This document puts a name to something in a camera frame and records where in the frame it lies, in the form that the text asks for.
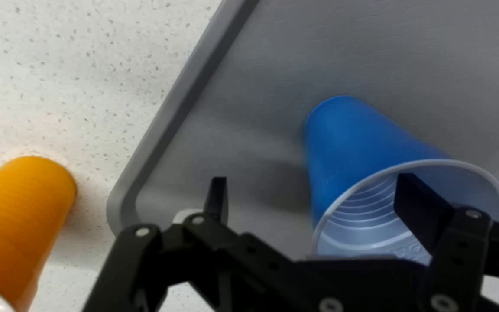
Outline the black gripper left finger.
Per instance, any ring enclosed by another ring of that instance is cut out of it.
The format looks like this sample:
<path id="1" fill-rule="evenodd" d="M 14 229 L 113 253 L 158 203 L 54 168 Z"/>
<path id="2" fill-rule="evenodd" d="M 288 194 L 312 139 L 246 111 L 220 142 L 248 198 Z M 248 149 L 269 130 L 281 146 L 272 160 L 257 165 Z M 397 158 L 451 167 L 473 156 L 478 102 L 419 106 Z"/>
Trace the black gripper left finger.
<path id="1" fill-rule="evenodd" d="M 319 291 L 300 265 L 227 227 L 227 179 L 210 184 L 201 213 L 161 231 L 125 227 L 82 312 L 158 312 L 189 283 L 215 312 L 316 312 Z"/>

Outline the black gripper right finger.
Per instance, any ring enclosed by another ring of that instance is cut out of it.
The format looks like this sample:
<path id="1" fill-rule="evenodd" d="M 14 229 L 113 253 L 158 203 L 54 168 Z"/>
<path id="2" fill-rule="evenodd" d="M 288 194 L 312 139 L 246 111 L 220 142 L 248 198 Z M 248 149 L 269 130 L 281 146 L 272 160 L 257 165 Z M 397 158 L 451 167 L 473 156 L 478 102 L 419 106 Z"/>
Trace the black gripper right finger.
<path id="1" fill-rule="evenodd" d="M 413 173 L 397 177 L 393 208 L 432 255 L 418 290 L 423 312 L 499 312 L 482 297 L 484 277 L 499 279 L 499 222 L 451 205 Z"/>

